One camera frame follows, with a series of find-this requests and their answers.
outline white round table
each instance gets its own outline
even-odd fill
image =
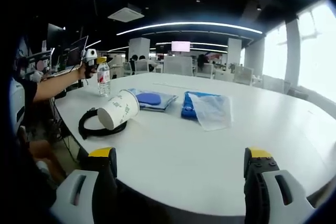
[[[56,100],[56,107],[82,148],[90,153],[115,147],[118,179],[163,204],[206,215],[243,216],[244,150],[251,146],[270,152],[307,196],[336,173],[336,120],[312,103],[241,84],[172,74],[111,81],[111,95],[128,88],[179,98],[165,113],[140,111],[123,132],[85,141],[78,133],[79,119],[108,100],[98,95],[96,77]],[[181,118],[185,91],[231,97],[232,127],[205,132],[197,122]],[[90,119],[86,127],[102,126]]]

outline bright window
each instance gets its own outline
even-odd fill
[[[244,66],[244,62],[245,62],[245,48],[240,52],[240,65]]]
[[[336,18],[327,2],[299,15],[299,29],[299,85],[336,102]]]
[[[264,66],[262,73],[284,79],[287,66],[287,31],[282,24],[270,31],[265,38]]]

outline paper cup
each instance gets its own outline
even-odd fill
[[[120,90],[107,104],[97,110],[97,115],[105,128],[113,130],[136,116],[139,110],[140,105],[136,96],[131,91]]]

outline transparent plastic bag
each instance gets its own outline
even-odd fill
[[[231,127],[231,102],[229,97],[207,95],[198,97],[189,94],[193,102],[198,122],[206,131],[220,130]]]

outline plastic water bottle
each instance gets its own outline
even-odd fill
[[[98,69],[97,69],[97,77],[98,77],[98,89],[99,94],[103,97],[107,97],[110,92],[110,68],[106,63],[106,57],[97,58]]]

